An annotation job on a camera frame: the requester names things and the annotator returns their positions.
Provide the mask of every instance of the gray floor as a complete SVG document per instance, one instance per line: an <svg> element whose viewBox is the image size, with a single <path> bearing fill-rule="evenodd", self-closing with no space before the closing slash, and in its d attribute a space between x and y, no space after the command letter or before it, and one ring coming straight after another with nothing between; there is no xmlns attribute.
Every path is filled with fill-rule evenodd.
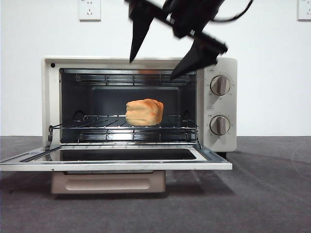
<svg viewBox="0 0 311 233"><path fill-rule="evenodd" d="M2 137L1 158L40 147ZM232 171L168 171L165 194L50 194L48 172L1 173L1 233L311 232L311 137L240 137Z"/></svg>

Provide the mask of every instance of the robotic arm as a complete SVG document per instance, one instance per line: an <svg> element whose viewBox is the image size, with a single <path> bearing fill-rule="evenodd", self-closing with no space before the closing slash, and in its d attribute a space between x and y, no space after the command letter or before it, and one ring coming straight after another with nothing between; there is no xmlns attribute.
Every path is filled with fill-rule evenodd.
<svg viewBox="0 0 311 233"><path fill-rule="evenodd" d="M203 33L203 28L209 21L234 21L244 15L253 3L253 0L250 0L246 9L233 18L215 19L224 0L166 0L162 8L147 0L125 1L129 2L129 17L133 21L130 62L135 59L154 18L171 26L174 35L178 38L184 36L193 38L192 47L172 72L171 79L217 64L217 56L227 52L228 48L225 44Z"/></svg>

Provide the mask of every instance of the oven control panel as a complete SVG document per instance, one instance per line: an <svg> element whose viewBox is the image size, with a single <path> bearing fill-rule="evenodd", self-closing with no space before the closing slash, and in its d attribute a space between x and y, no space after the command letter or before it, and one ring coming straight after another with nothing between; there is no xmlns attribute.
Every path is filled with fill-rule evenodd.
<svg viewBox="0 0 311 233"><path fill-rule="evenodd" d="M204 70L203 144L215 152L237 148L237 61L221 58Z"/></svg>

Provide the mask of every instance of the black cable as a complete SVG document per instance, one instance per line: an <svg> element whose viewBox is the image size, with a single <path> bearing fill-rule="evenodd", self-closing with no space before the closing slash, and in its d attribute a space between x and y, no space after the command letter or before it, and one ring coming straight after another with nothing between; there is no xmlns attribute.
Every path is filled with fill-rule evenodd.
<svg viewBox="0 0 311 233"><path fill-rule="evenodd" d="M245 8L244 11L242 11L241 13L239 13L238 15L235 15L233 18L229 18L229 19L212 19L212 22L216 22L216 23L227 23L227 22L231 22L234 20L237 20L238 18L240 18L242 15L244 15L248 9L250 8L250 6L252 5L254 0L250 0L247 7Z"/></svg>

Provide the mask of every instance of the oven foot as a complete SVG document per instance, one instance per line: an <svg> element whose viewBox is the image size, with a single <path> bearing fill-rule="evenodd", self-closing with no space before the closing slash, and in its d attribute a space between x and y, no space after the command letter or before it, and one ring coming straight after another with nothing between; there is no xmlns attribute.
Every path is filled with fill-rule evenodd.
<svg viewBox="0 0 311 233"><path fill-rule="evenodd" d="M216 152L219 156L223 157L224 159L227 159L227 152Z"/></svg>
<svg viewBox="0 0 311 233"><path fill-rule="evenodd" d="M165 171L122 174L52 173L54 194L161 193L165 192Z"/></svg>

